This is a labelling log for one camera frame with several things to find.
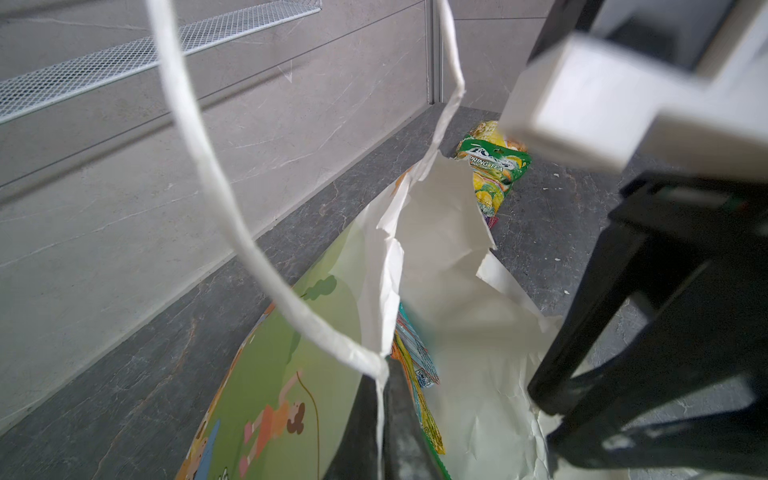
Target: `cartoon girl illustration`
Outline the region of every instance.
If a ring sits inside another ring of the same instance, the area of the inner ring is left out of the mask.
[[[280,390],[280,396],[277,397],[278,407],[277,410],[272,406],[267,405],[264,410],[261,411],[259,416],[256,417],[253,422],[245,424],[245,435],[243,438],[243,444],[247,444],[256,430],[259,431],[259,435],[256,441],[253,443],[248,455],[240,459],[240,477],[244,478],[248,472],[248,467],[251,463],[255,462],[261,452],[266,447],[271,439],[277,439],[283,434],[283,430],[287,430],[288,433],[295,433],[301,435],[304,431],[304,412],[306,408],[304,403],[294,402],[288,404],[286,396],[291,388],[296,385],[297,381],[300,381],[301,370],[296,372],[296,375],[291,376],[286,382],[282,390]]]

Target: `brown hair of cartoon character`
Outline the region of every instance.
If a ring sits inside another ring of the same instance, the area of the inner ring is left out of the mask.
[[[296,433],[297,435],[301,435],[301,432],[304,431],[304,411],[306,410],[304,406],[304,402],[301,402],[301,404],[296,409],[296,413],[293,415],[293,420],[288,419],[288,422],[286,424],[286,430],[288,430],[288,433]]]

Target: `white wire mesh shelf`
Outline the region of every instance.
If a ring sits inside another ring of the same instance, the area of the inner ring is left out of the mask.
[[[317,13],[321,0],[265,3],[179,27],[185,55]],[[157,66],[152,37],[0,82],[0,124]]]

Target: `brown curved line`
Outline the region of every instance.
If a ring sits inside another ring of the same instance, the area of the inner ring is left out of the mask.
[[[317,422],[317,480],[320,480],[320,415],[317,413],[317,404],[315,403],[315,397],[312,396],[312,393],[304,386],[304,383],[301,381],[301,377],[299,376],[299,373],[296,372],[296,379],[299,380],[299,385],[301,385],[301,388],[303,388],[306,393],[310,396],[312,399],[312,405],[315,407],[315,422]]]

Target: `dark gray marble surface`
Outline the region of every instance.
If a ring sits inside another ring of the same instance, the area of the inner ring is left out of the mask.
[[[258,240],[289,283],[426,152],[441,109],[436,105],[418,116]],[[497,117],[461,108],[443,153],[452,156],[465,132]],[[619,186],[658,167],[636,157],[616,176],[535,158],[515,183],[493,230],[496,255],[545,314],[568,311],[606,213],[618,202]],[[231,260],[3,435],[0,478],[173,478],[238,346],[269,303],[237,259]],[[613,356],[643,324],[626,305],[591,361]],[[728,387],[721,394],[718,403],[739,402]],[[707,404],[691,402],[677,409],[696,412]]]

